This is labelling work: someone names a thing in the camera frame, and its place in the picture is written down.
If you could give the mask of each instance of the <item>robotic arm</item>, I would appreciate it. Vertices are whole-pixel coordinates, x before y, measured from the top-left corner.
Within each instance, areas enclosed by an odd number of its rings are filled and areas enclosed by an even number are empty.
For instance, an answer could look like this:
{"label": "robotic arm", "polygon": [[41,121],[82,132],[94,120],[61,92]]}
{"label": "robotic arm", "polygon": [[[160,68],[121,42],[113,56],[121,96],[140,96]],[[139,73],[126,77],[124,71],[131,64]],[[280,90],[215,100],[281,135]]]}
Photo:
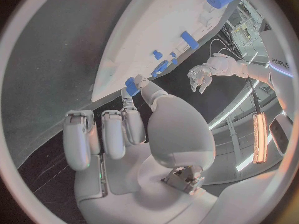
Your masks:
{"label": "robotic arm", "polygon": [[213,75],[251,77],[268,84],[273,89],[269,68],[265,69],[261,65],[249,64],[243,60],[236,61],[230,56],[214,53],[214,57],[210,57],[207,63],[195,66],[189,71],[192,91],[195,92],[197,86],[200,86],[199,92],[203,93],[211,84]]}

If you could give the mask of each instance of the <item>orange light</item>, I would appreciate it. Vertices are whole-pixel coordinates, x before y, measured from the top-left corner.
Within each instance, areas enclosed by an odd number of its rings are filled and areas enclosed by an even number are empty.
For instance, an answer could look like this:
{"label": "orange light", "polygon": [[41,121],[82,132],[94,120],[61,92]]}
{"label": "orange light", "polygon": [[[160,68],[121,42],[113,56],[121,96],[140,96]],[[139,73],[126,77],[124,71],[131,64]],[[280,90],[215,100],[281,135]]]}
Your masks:
{"label": "orange light", "polygon": [[267,130],[265,114],[253,115],[254,152],[253,163],[265,163],[267,159]]}

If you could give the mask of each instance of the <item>dark floor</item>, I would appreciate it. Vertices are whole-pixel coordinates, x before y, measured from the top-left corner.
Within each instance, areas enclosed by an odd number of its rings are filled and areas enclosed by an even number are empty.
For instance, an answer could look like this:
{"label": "dark floor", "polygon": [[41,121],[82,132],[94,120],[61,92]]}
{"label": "dark floor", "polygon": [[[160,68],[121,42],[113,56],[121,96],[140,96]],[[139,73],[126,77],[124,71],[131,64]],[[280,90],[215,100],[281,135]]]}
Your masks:
{"label": "dark floor", "polygon": [[[222,44],[215,42],[213,51],[216,52],[222,47]],[[170,74],[162,76],[154,82],[170,94],[188,101],[201,112],[207,122],[210,122],[240,92],[245,84],[245,79],[236,76],[214,77],[212,84],[204,94],[193,93],[187,73],[193,66],[206,62],[209,56],[208,49],[209,43],[201,47]],[[146,127],[151,116],[151,109],[140,94],[134,96],[134,103]],[[102,111],[106,109],[120,110],[121,107],[121,98],[118,97],[94,110],[99,138],[101,138],[100,115]],[[62,132],[36,150],[19,168],[19,172],[34,194],[57,216],[70,224],[86,223],[75,202],[75,172],[66,163],[62,146]]]}

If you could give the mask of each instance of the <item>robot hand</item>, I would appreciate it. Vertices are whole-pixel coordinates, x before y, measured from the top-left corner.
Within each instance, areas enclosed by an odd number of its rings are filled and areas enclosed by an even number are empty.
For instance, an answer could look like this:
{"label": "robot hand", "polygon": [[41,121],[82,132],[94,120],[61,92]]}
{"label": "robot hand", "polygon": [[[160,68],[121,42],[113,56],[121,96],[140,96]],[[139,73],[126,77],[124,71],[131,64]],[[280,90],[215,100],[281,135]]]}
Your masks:
{"label": "robot hand", "polygon": [[247,66],[244,61],[236,61],[234,58],[221,53],[214,53],[213,55],[214,57],[210,57],[207,63],[195,66],[189,71],[188,77],[193,92],[196,91],[197,86],[200,86],[199,92],[203,93],[211,84],[211,76],[213,75],[232,76],[236,74],[243,78],[248,77],[248,74],[243,73],[244,67]]}

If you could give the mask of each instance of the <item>white surface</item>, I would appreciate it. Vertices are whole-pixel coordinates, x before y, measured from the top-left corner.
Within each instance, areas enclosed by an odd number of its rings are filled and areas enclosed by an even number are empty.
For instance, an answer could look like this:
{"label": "white surface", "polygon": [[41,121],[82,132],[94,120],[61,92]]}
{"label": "white surface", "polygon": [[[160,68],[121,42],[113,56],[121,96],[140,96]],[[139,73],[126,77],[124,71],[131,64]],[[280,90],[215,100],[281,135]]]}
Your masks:
{"label": "white surface", "polygon": [[[163,60],[173,59],[172,51],[180,56],[189,48],[181,34],[187,31],[199,40],[218,24],[226,7],[214,9],[206,0],[132,0],[105,48],[92,101],[121,89],[128,77],[150,77]],[[155,50],[161,59],[154,57]]]}
{"label": "white surface", "polygon": [[[143,147],[144,152],[148,152],[146,145],[131,146],[127,152],[137,148],[141,153]],[[80,210],[90,224],[182,223],[182,219],[190,217],[196,217],[189,220],[190,223],[199,223],[217,198],[204,189],[192,196],[165,184],[161,179],[170,171],[150,156],[139,167],[140,191],[114,195],[108,190],[104,198],[81,201]]]}

